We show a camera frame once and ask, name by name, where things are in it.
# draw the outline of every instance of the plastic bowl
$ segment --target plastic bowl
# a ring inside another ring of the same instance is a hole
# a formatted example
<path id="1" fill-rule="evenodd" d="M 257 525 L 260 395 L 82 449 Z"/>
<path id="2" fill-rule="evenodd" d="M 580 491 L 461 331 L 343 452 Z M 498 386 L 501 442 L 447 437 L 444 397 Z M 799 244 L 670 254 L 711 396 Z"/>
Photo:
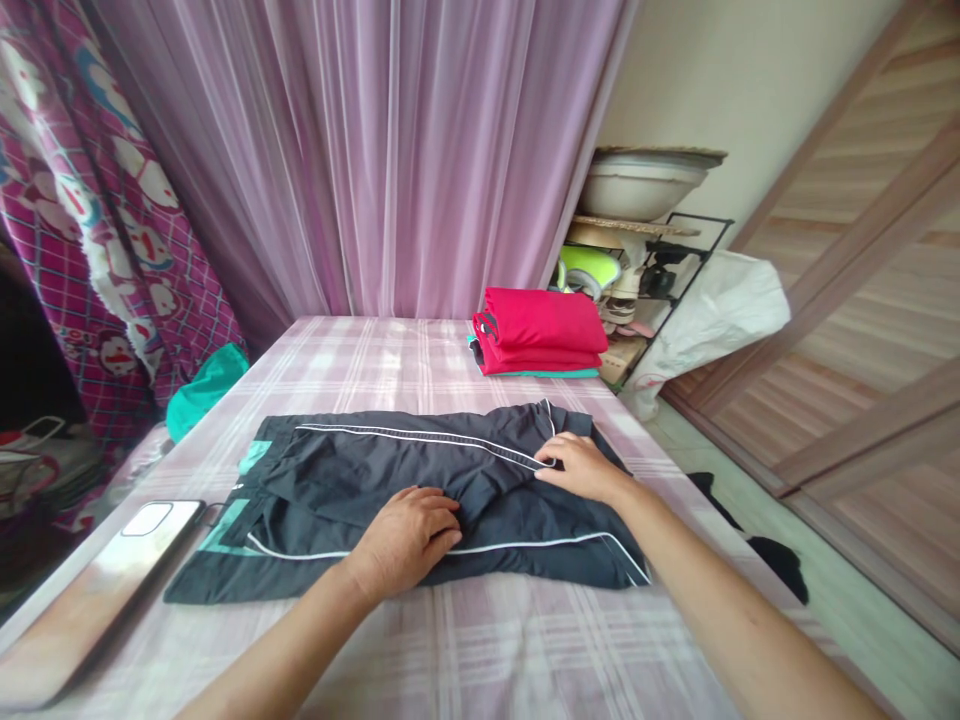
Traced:
<path id="1" fill-rule="evenodd" d="M 594 217 L 650 222 L 673 210 L 706 177 L 706 167 L 685 157 L 599 157 L 590 166 L 580 205 Z"/>

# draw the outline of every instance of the left hand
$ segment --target left hand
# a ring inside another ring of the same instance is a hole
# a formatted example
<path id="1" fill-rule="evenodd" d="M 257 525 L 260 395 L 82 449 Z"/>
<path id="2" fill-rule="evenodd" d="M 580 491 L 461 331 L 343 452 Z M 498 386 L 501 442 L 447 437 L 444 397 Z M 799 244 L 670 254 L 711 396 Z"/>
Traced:
<path id="1" fill-rule="evenodd" d="M 343 566 L 371 603 L 409 590 L 463 537 L 460 503 L 440 488 L 409 487 L 383 506 Z"/>

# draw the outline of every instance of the white plastic bag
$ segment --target white plastic bag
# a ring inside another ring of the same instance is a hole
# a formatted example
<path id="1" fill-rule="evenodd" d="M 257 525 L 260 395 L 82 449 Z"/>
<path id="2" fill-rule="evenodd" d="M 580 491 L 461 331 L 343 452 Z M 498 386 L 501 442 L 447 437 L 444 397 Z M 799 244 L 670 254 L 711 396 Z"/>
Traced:
<path id="1" fill-rule="evenodd" d="M 772 335 L 789 320 L 772 264 L 718 250 L 630 374 L 620 400 L 639 420 L 650 420 L 667 380 Z"/>

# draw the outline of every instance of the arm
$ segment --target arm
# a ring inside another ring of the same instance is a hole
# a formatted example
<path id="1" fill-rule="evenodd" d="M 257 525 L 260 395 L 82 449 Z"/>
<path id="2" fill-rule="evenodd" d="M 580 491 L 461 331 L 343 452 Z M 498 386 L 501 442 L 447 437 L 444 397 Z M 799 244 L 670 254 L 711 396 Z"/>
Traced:
<path id="1" fill-rule="evenodd" d="M 367 615 L 415 586 L 460 541 L 458 507 L 439 488 L 394 495 L 350 555 L 177 717 L 293 717 Z"/>
<path id="2" fill-rule="evenodd" d="M 745 717 L 885 717 L 663 500 L 614 467 L 589 438 L 560 433 L 536 458 L 561 460 L 565 468 L 538 470 L 539 479 L 620 515 Z"/>

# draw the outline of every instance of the patterned curtain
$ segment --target patterned curtain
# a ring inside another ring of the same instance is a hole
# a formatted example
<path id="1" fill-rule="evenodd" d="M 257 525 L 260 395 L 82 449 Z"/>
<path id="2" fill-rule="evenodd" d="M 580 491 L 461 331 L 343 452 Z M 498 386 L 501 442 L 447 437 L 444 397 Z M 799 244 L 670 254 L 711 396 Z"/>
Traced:
<path id="1" fill-rule="evenodd" d="M 79 0 L 0 5 L 0 218 L 111 460 L 242 343 Z"/>

